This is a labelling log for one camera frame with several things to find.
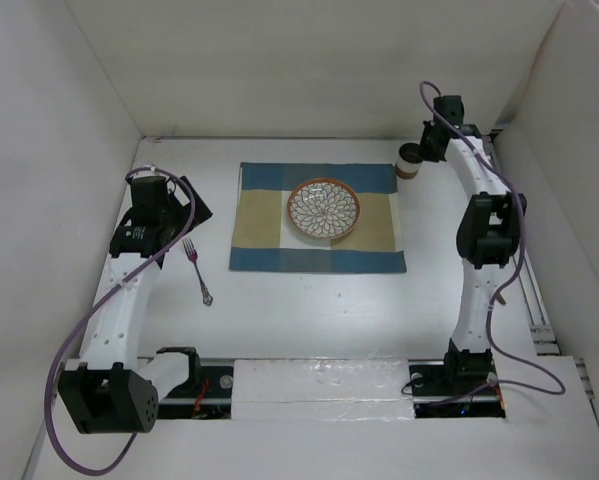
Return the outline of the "metal cup with brown base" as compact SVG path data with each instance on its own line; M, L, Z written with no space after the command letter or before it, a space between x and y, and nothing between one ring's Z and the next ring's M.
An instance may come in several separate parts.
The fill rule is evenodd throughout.
M420 146L413 142L405 143L398 150L395 173L401 179L413 179L417 176L422 163Z

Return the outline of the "blue beige white cloth napkin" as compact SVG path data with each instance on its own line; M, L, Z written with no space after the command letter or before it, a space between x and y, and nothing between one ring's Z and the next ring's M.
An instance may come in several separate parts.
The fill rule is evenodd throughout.
M360 216L337 239L300 232L288 201L301 184L335 180L351 188ZM403 274L397 178L391 164L242 163L232 236L232 271Z

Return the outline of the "orange floral patterned plate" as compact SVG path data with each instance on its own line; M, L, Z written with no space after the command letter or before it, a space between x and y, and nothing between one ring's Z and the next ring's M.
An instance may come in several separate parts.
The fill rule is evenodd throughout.
M303 235L333 240L350 233L360 217L360 201L347 184L317 178L298 185L287 201L291 223Z

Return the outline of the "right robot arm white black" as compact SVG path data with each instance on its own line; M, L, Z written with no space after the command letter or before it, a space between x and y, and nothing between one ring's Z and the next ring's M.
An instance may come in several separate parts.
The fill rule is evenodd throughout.
M419 388L422 396L455 396L484 384L491 371L487 316L520 243L519 215L478 129L464 122L461 97L439 95L429 105L433 119L424 124L421 155L426 161L445 161L454 169L468 204L456 234L463 265L458 321L443 365L423 373Z

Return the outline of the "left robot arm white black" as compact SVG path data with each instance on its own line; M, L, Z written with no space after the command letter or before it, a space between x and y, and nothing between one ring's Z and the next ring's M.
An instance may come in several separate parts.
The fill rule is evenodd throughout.
M138 346L166 252L212 213L186 177L136 170L127 183L131 205L109 244L108 290L79 358L58 380L82 434L147 433L162 399L173 390L191 396L203 383L195 348L163 347L141 364Z

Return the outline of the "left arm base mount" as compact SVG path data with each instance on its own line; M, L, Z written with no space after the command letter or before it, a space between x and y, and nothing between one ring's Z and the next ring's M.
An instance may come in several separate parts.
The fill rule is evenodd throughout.
M189 368L189 360L180 355L155 357L141 365L138 374L156 392L140 402L140 415L154 424L157 420L229 419L232 406L234 366L202 363Z

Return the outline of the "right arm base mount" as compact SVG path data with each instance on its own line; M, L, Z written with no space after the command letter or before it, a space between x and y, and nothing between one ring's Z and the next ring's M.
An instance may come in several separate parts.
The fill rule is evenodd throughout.
M439 362L415 362L401 393L412 399L416 419L503 419L501 392L492 382L491 372L483 378L451 378Z

